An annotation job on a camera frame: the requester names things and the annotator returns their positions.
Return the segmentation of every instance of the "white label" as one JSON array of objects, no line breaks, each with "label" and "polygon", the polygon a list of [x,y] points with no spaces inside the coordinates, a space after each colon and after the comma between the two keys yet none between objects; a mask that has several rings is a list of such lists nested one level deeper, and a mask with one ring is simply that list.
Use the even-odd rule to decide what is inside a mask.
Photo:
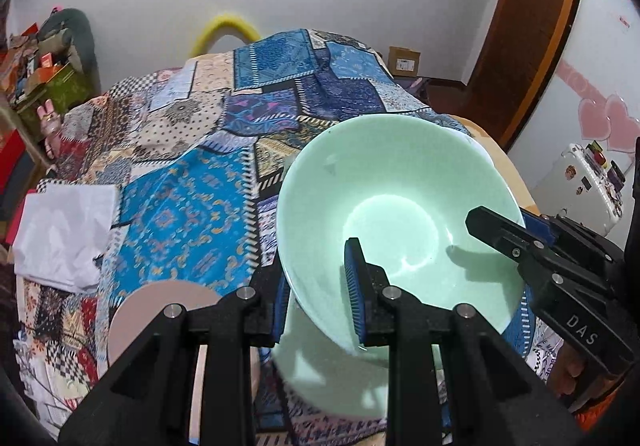
[{"label": "white label", "polygon": [[405,72],[413,72],[415,68],[414,60],[396,60],[396,70],[404,70]]}]

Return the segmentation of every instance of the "pink bunny toy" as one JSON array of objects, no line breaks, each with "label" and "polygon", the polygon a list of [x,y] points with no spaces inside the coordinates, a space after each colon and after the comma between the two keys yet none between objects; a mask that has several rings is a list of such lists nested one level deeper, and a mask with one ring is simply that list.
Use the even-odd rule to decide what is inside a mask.
[{"label": "pink bunny toy", "polygon": [[47,99],[44,106],[38,106],[38,117],[40,118],[40,131],[45,137],[44,147],[47,157],[57,159],[60,156],[60,132],[62,131],[62,120],[60,114],[56,113],[53,103]]}]

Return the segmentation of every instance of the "white cloth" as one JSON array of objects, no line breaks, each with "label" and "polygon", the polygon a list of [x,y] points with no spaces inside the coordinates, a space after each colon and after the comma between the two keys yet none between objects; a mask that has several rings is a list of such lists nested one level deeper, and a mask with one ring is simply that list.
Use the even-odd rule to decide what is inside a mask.
[{"label": "white cloth", "polygon": [[14,241],[15,273],[73,293],[94,291],[94,259],[107,248],[116,186],[49,185],[27,195]]}]

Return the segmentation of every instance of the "orange wood trim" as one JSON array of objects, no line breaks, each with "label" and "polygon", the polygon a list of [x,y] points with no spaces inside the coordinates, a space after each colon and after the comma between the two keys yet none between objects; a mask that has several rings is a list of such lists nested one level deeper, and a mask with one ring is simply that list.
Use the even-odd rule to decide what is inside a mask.
[{"label": "orange wood trim", "polygon": [[551,63],[553,62],[558,50],[561,49],[560,42],[562,41],[562,35],[564,34],[567,23],[569,22],[569,15],[571,13],[573,3],[574,0],[564,0],[562,2],[562,8],[560,9],[558,21],[556,22],[556,28],[554,29],[554,33],[551,35],[548,47],[546,48],[545,56],[542,58],[542,62],[538,67],[538,71],[536,72],[536,75],[534,76],[533,81],[531,82],[529,90],[527,90],[523,101],[518,107],[518,111],[511,119],[511,122],[509,123],[507,129],[500,136],[500,140],[498,140],[498,144],[500,144],[500,146],[503,148],[509,142],[515,131],[518,129],[520,122],[527,114],[527,111],[529,110],[529,107],[531,106],[533,100],[537,98],[538,92],[540,91],[542,82],[544,81],[545,76],[549,71]]},{"label": "orange wood trim", "polygon": [[495,31],[497,30],[498,25],[500,25],[500,14],[502,13],[502,9],[504,8],[504,3],[506,1],[507,0],[498,0],[498,2],[495,4],[494,16],[491,19],[489,30],[486,33],[484,44],[482,44],[482,49],[480,50],[480,55],[478,56],[478,61],[476,61],[476,66],[474,66],[474,70],[473,72],[471,72],[471,77],[469,77],[467,86],[472,85],[474,78],[477,77],[477,75],[480,73],[480,70],[482,69],[482,65],[484,64],[484,58],[486,57],[488,48],[491,46],[491,42],[494,39]]}]

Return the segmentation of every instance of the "wooden door frame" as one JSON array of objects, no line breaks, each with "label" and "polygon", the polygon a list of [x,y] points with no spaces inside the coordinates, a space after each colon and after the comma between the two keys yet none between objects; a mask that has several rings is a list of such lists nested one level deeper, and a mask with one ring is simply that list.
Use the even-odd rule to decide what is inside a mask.
[{"label": "wooden door frame", "polygon": [[[482,66],[484,65],[490,44],[494,41],[495,33],[498,25],[500,25],[500,14],[502,13],[505,2],[506,0],[498,0],[498,3],[496,4],[494,18],[491,21],[489,31],[487,32],[484,44],[482,45],[482,50],[478,56],[478,61],[476,62],[474,71],[469,79],[469,88],[473,87],[474,80],[478,77]],[[562,51],[566,45],[571,28],[574,24],[579,4],[580,0],[563,0],[558,21],[556,22],[556,26],[542,58],[542,62],[540,63],[540,66],[527,89],[524,99],[520,103],[516,113],[511,118],[511,122],[497,140],[500,147],[505,151],[507,151],[515,142],[520,131],[529,120],[529,117],[538,104],[548,82],[551,80],[551,77],[556,70],[556,66],[558,65],[558,61],[562,56]]]}]

